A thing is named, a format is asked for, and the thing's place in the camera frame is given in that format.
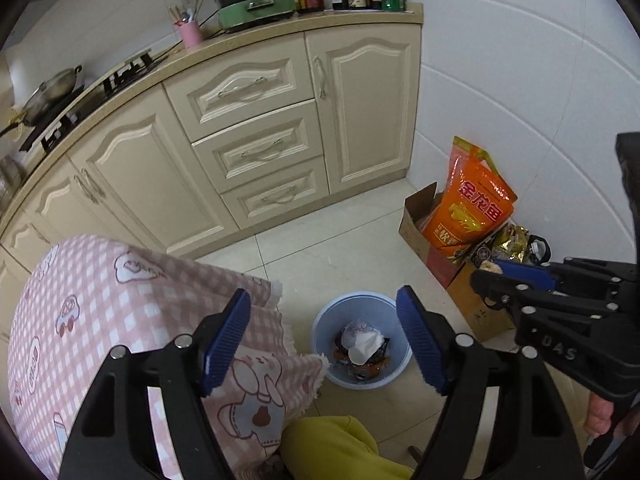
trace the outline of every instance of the rice bag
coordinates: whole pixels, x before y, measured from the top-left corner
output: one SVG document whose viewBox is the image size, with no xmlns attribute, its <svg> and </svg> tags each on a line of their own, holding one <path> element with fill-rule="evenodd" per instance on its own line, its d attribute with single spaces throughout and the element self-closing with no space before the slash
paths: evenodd
<svg viewBox="0 0 640 480">
<path fill-rule="evenodd" d="M 517 199 L 485 150 L 454 137 L 447 187 L 422 234 L 455 260 L 503 224 Z"/>
</svg>

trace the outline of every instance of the pink checkered cloth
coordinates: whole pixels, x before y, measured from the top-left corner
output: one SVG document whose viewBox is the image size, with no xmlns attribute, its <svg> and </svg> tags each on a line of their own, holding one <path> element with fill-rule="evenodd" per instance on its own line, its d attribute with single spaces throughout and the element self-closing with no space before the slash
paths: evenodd
<svg viewBox="0 0 640 480">
<path fill-rule="evenodd" d="M 251 321 L 223 385 L 203 404 L 231 469 L 246 477 L 311 404 L 328 368 L 324 357 L 296 354 L 276 309 L 280 285 L 94 236 L 53 247 L 25 286 L 9 344 L 15 430 L 41 471 L 57 478 L 111 347 L 162 348 L 221 312 L 239 287 L 251 295 Z M 159 390 L 149 401 L 162 471 L 181 478 Z"/>
</svg>

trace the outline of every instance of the cabinet handle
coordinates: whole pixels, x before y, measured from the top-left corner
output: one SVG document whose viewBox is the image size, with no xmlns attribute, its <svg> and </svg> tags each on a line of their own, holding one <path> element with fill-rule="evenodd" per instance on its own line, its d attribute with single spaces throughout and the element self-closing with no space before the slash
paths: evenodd
<svg viewBox="0 0 640 480">
<path fill-rule="evenodd" d="M 291 193 L 292 191 L 296 190 L 296 186 L 289 186 L 287 187 L 287 189 L 285 189 L 282 192 L 282 195 L 279 198 L 272 198 L 270 196 L 263 196 L 260 200 L 262 202 L 268 202 L 271 204 L 286 204 L 287 202 L 291 202 L 296 195 L 292 194 L 291 196 L 286 196 L 287 194 Z"/>
<path fill-rule="evenodd" d="M 324 68 L 322 68 L 322 60 L 316 56 L 314 58 L 314 63 L 316 65 L 316 68 L 318 69 L 318 73 L 320 75 L 320 98 L 321 99 L 325 99 L 326 98 L 326 74 L 324 73 Z"/>
<path fill-rule="evenodd" d="M 93 202 L 94 204 L 97 204 L 98 203 L 97 198 L 95 196 L 93 196 L 91 194 L 91 192 L 86 188 L 86 186 L 84 185 L 84 182 L 82 181 L 82 179 L 80 179 L 79 176 L 74 175 L 74 180 L 78 183 L 78 186 L 80 186 L 80 189 L 86 195 L 86 197 L 89 200 L 91 200 L 91 202 Z"/>
<path fill-rule="evenodd" d="M 268 144 L 263 148 L 258 148 L 257 150 L 247 150 L 245 152 L 242 152 L 240 153 L 240 157 L 245 158 L 246 156 L 260 155 L 261 153 L 268 152 L 271 148 L 277 146 L 278 144 L 282 144 L 282 139 L 276 139 L 271 144 Z"/>
<path fill-rule="evenodd" d="M 266 83 L 267 81 L 268 81 L 267 78 L 259 77 L 255 81 L 251 81 L 249 84 L 236 86 L 235 88 L 232 88 L 231 90 L 222 90 L 222 91 L 218 92 L 218 97 L 219 98 L 229 97 L 230 95 L 237 94 L 238 92 L 242 92 L 244 90 L 248 90 L 249 88 L 253 88 L 254 86 L 261 85 L 263 83 Z"/>
<path fill-rule="evenodd" d="M 93 190 L 101 197 L 101 198 L 107 198 L 107 195 L 105 194 L 105 192 L 102 190 L 102 188 L 100 186 L 98 186 L 98 183 L 94 180 L 94 178 L 91 176 L 91 174 L 86 170 L 86 168 L 82 168 L 82 170 L 80 170 L 80 172 L 84 175 L 85 179 L 87 180 L 87 182 L 89 183 L 89 186 L 91 186 L 93 188 Z"/>
<path fill-rule="evenodd" d="M 47 245 L 51 245 L 51 242 L 49 242 L 49 240 L 47 240 L 47 237 L 46 237 L 44 234 L 42 234 L 40 231 L 38 231 L 38 228 L 37 228 L 35 225 L 33 225 L 33 222 L 29 222 L 29 227 L 30 227 L 31 229 L 33 229 L 33 232 L 34 232 L 34 233 L 36 233 L 36 236 L 37 236 L 40 240 L 42 240 L 42 241 L 43 241 L 44 243 L 46 243 Z"/>
</svg>

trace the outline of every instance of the tiled floor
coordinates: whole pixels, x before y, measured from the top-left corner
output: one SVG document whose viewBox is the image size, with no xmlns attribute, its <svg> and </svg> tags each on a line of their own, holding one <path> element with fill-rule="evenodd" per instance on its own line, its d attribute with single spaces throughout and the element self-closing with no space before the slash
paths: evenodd
<svg viewBox="0 0 640 480">
<path fill-rule="evenodd" d="M 280 225 L 199 259 L 279 280 L 279 309 L 293 329 L 296 348 L 309 351 L 311 325 L 329 301 L 354 290 L 395 297 L 411 285 L 430 310 L 454 329 L 468 326 L 447 293 L 398 234 L 405 197 L 415 189 L 399 180 Z M 371 391 L 324 382 L 309 415 L 354 415 L 380 443 L 384 456 L 415 465 L 409 445 L 424 447 L 443 399 L 427 386 L 412 360 L 393 383 Z"/>
</svg>

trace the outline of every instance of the black handle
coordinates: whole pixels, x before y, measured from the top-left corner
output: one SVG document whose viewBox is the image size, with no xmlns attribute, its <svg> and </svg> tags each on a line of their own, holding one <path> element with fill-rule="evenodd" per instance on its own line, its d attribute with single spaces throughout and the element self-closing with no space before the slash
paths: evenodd
<svg viewBox="0 0 640 480">
<path fill-rule="evenodd" d="M 625 415 L 629 412 L 631 408 L 631 404 L 633 402 L 633 396 L 627 400 L 623 400 L 622 402 L 617 402 L 613 408 L 613 414 L 611 415 L 611 428 L 604 435 L 596 438 L 589 447 L 584 451 L 584 456 L 582 457 L 584 460 L 584 465 L 589 469 L 595 469 L 596 464 L 600 461 L 603 455 L 609 449 L 609 446 L 613 442 L 613 432 L 622 419 L 625 418 Z"/>
<path fill-rule="evenodd" d="M 0 137 L 4 136 L 4 134 L 10 132 L 14 128 L 17 128 L 18 126 L 20 126 L 20 123 L 11 123 L 11 124 L 9 124 L 9 126 L 7 126 L 4 130 L 2 130 L 0 132 Z"/>
</svg>

